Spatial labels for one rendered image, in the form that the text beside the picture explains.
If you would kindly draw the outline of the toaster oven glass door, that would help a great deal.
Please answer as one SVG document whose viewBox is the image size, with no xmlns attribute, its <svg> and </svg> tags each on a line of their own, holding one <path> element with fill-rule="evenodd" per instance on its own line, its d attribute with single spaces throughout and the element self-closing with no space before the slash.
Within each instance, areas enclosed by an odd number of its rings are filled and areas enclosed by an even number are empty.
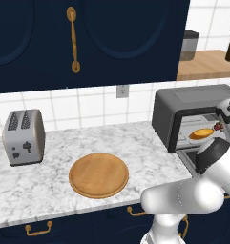
<svg viewBox="0 0 230 244">
<path fill-rule="evenodd" d="M 199 175 L 196 171 L 197 151 L 197 148 L 176 150 L 176 154 L 193 177 Z"/>
</svg>

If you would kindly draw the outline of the grey toaster oven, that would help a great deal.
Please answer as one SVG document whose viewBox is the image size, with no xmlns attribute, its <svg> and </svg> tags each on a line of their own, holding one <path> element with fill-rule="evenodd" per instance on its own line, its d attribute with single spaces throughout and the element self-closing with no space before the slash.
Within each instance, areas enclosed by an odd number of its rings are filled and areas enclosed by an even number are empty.
<svg viewBox="0 0 230 244">
<path fill-rule="evenodd" d="M 218 121 L 215 107 L 226 98 L 230 98 L 230 87 L 225 84 L 158 90 L 152 127 L 168 153 L 199 147 L 214 136 L 224 138 L 225 134 L 220 132 L 200 140 L 192 140 L 189 135 L 211 128 Z"/>
</svg>

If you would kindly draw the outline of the golden baguette bread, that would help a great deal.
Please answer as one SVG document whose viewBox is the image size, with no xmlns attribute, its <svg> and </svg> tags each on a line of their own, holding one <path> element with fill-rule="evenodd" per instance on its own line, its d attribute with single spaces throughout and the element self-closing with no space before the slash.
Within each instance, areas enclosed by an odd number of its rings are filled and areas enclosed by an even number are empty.
<svg viewBox="0 0 230 244">
<path fill-rule="evenodd" d="M 189 138 L 192 140 L 201 140 L 201 139 L 209 137 L 213 133 L 214 133 L 214 130 L 210 129 L 210 128 L 198 129 L 198 130 L 193 131 L 189 135 Z"/>
</svg>

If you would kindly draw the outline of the navy lower cupboard door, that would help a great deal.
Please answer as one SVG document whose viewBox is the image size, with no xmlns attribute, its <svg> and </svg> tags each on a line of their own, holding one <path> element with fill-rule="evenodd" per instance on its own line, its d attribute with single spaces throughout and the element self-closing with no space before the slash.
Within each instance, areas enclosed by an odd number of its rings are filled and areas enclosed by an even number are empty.
<svg viewBox="0 0 230 244">
<path fill-rule="evenodd" d="M 230 195 L 224 195 L 221 208 L 213 213 L 189 213 L 189 228 L 183 239 L 186 244 L 230 244 Z M 185 223 L 181 221 L 178 232 L 182 233 Z"/>
</svg>

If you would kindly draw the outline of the wooden shelf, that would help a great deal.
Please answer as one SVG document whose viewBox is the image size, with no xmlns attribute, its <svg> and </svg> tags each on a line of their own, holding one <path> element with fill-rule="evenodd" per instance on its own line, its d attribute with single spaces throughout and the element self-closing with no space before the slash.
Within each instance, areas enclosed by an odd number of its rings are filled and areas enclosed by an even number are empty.
<svg viewBox="0 0 230 244">
<path fill-rule="evenodd" d="M 191 61 L 180 61 L 177 81 L 230 77 L 230 62 L 220 50 L 196 51 Z"/>
</svg>

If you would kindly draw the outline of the navy drawer front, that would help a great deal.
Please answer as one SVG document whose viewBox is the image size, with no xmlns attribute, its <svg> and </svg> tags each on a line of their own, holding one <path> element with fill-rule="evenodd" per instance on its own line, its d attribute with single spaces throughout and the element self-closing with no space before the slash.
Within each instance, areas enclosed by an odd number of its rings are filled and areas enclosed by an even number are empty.
<svg viewBox="0 0 230 244">
<path fill-rule="evenodd" d="M 94 244 L 140 244 L 152 222 L 149 214 L 130 215 L 127 206 L 92 212 Z"/>
<path fill-rule="evenodd" d="M 27 236 L 25 224 L 0 228 L 0 244 L 93 244 L 91 215 L 54 218 L 51 230 L 38 236 Z"/>
</svg>

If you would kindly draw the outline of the white wall outlet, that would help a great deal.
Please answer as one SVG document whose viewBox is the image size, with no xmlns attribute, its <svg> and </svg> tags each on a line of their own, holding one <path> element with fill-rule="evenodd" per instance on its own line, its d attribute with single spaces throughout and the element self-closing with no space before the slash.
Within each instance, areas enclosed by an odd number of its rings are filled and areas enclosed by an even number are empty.
<svg viewBox="0 0 230 244">
<path fill-rule="evenodd" d="M 127 98 L 129 96 L 129 86 L 128 85 L 118 85 L 116 87 L 116 97 L 117 98 Z"/>
</svg>

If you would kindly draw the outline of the grey canister with dark lid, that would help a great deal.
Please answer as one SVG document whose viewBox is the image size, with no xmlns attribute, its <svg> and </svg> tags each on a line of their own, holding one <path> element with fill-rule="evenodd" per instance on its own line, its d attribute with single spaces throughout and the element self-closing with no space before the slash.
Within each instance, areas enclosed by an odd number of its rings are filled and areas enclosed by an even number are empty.
<svg viewBox="0 0 230 244">
<path fill-rule="evenodd" d="M 199 33 L 193 30 L 186 30 L 183 36 L 180 61 L 191 61 L 195 57 L 195 52 L 199 40 Z"/>
</svg>

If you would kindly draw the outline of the silver two-slot toaster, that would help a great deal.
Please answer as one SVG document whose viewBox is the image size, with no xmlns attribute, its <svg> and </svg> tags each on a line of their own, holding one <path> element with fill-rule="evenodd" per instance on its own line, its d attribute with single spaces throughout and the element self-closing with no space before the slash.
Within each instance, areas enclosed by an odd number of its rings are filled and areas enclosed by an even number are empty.
<svg viewBox="0 0 230 244">
<path fill-rule="evenodd" d="M 9 114 L 2 140 L 12 167 L 40 163 L 44 157 L 45 139 L 40 110 L 12 111 Z"/>
</svg>

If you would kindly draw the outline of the navy cupboard door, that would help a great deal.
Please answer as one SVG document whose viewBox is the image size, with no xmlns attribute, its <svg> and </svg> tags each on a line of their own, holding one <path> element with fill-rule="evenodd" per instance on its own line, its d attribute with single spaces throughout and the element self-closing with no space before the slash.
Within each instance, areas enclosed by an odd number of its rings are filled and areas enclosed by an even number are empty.
<svg viewBox="0 0 230 244">
<path fill-rule="evenodd" d="M 74 21 L 85 88 L 174 81 L 190 0 L 77 0 Z"/>
<path fill-rule="evenodd" d="M 0 93 L 63 89 L 61 0 L 0 0 Z"/>
<path fill-rule="evenodd" d="M 213 213 L 189 213 L 189 228 L 183 239 L 186 244 L 230 244 L 230 195 L 224 195 L 221 208 Z M 178 232 L 182 233 L 185 223 L 181 221 Z"/>
</svg>

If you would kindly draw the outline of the round wooden board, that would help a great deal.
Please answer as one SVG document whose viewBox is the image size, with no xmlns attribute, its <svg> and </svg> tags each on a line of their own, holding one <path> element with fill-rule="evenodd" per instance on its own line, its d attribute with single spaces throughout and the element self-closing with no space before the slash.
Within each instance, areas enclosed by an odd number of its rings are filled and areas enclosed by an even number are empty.
<svg viewBox="0 0 230 244">
<path fill-rule="evenodd" d="M 126 164 L 109 153 L 91 153 L 76 160 L 69 171 L 69 182 L 79 194 L 89 198 L 107 198 L 126 186 Z"/>
</svg>

